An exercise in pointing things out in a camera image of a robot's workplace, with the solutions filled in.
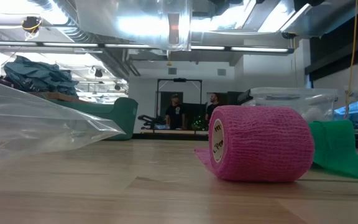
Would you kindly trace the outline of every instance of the label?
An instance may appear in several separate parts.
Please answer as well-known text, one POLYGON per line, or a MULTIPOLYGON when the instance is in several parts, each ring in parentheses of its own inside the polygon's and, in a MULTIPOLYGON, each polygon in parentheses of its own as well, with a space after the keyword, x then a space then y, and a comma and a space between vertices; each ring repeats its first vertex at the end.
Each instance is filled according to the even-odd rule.
POLYGON ((223 125, 220 119, 216 119, 212 132, 213 155, 216 162, 222 159, 224 151, 223 125))

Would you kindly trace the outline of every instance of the man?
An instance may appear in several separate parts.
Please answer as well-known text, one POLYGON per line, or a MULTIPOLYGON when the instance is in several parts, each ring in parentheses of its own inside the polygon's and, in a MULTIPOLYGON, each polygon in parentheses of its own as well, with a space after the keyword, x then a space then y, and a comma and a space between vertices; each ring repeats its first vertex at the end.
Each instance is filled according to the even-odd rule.
POLYGON ((219 95, 217 93, 212 93, 211 94, 211 105, 209 105, 207 108, 206 108, 206 115, 205 115, 205 120, 206 121, 209 121, 212 117, 212 112, 215 110, 215 108, 217 108, 218 106, 222 106, 220 103, 219 103, 219 95))
POLYGON ((185 110, 183 105, 180 104, 177 94, 171 96, 171 105, 165 111, 165 122, 171 130, 186 129, 185 110))

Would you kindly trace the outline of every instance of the pink cohesive bandage roll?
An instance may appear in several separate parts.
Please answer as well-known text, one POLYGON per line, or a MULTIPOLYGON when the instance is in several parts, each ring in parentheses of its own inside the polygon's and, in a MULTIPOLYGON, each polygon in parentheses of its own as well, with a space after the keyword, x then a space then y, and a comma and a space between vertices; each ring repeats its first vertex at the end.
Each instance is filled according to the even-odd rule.
POLYGON ((291 182, 313 162, 314 142, 294 110, 220 106, 209 123, 209 149, 195 149, 217 177, 249 182, 291 182))

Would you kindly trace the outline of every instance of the black t-shirt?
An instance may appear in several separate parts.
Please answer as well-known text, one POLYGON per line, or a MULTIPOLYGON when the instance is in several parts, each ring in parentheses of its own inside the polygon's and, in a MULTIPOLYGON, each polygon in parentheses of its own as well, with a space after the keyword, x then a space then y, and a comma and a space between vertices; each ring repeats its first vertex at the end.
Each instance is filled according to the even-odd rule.
POLYGON ((208 114, 208 120, 211 119, 212 116, 212 112, 215 110, 215 108, 217 108, 218 106, 222 106, 221 104, 215 104, 215 105, 209 105, 206 108, 206 113, 208 114))
POLYGON ((171 120, 170 128, 176 129, 181 128, 181 115, 185 113, 183 105, 170 105, 165 111, 165 115, 169 115, 171 120))

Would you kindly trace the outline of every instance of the metal duct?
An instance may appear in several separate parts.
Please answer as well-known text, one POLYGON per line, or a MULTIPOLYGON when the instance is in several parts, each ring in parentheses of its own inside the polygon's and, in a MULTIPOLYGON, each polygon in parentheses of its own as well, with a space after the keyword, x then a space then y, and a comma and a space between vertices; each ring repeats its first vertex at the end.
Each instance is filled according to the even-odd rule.
MULTIPOLYGON (((65 25, 78 26, 77 15, 73 6, 67 0, 27 0, 36 6, 42 7, 46 11, 56 10, 54 4, 59 8, 58 13, 64 13, 68 18, 68 22, 65 25)), ((85 32, 79 28, 60 29, 67 37, 74 42, 78 43, 92 43, 98 37, 92 33, 85 32)), ((120 60, 109 54, 105 50, 102 54, 91 54, 92 56, 100 59, 107 68, 118 78, 123 78, 128 81, 129 68, 124 65, 120 60)))

